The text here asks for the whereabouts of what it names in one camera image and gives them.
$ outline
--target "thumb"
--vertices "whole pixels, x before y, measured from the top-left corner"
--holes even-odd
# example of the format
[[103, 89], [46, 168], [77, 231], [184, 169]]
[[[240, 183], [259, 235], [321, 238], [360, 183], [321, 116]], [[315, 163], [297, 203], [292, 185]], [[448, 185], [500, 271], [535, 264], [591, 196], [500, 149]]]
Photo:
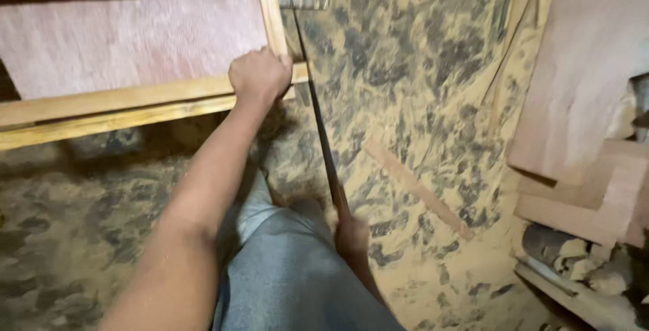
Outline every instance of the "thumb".
[[281, 54], [279, 56], [280, 62], [285, 68], [290, 69], [293, 67], [293, 58], [288, 54]]

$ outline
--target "dirt floor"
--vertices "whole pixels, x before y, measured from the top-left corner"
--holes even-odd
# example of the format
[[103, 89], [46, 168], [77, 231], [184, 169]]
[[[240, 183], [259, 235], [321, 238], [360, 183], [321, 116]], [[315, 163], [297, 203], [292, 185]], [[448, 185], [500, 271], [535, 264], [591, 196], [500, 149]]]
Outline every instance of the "dirt floor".
[[[514, 275], [525, 224], [505, 164], [540, 30], [529, 4], [488, 121], [505, 0], [330, 0], [300, 11], [349, 204], [371, 224], [379, 288], [409, 330], [537, 330]], [[285, 16], [287, 28], [290, 19]], [[329, 199], [312, 108], [285, 103], [254, 156], [282, 203]], [[0, 325], [92, 329], [124, 286], [192, 154], [223, 114], [0, 152]], [[364, 151], [373, 137], [477, 236], [462, 240]]]

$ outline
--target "hand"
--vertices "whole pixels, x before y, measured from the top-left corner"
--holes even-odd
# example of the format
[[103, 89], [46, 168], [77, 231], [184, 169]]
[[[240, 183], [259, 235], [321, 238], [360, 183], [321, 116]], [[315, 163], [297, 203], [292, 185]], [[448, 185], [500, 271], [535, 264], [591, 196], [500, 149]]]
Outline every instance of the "hand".
[[347, 263], [367, 261], [369, 226], [364, 220], [355, 217], [341, 219], [335, 240], [336, 251]]
[[240, 103], [270, 106], [286, 90], [293, 75], [291, 56], [277, 57], [268, 46], [232, 61], [228, 76]]

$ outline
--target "plywood sheet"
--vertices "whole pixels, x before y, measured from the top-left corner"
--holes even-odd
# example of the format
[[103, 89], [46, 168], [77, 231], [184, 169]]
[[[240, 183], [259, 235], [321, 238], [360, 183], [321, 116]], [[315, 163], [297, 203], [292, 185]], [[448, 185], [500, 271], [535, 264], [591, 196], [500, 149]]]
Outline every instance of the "plywood sheet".
[[554, 0], [507, 161], [580, 185], [649, 24], [649, 0]]
[[612, 246], [616, 241], [642, 246], [642, 230], [648, 224], [649, 145], [608, 141], [605, 146], [613, 168], [598, 209], [523, 193], [516, 205], [516, 215], [604, 246]]
[[0, 15], [0, 58], [23, 100], [219, 75], [267, 44], [259, 0], [73, 0]]

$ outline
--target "pink plywood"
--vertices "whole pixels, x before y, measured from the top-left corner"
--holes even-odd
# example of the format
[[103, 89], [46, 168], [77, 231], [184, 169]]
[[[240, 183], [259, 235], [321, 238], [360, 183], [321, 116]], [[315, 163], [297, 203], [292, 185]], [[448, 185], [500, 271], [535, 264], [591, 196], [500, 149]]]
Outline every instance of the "pink plywood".
[[0, 6], [0, 57], [23, 100], [223, 74], [266, 44], [259, 0]]

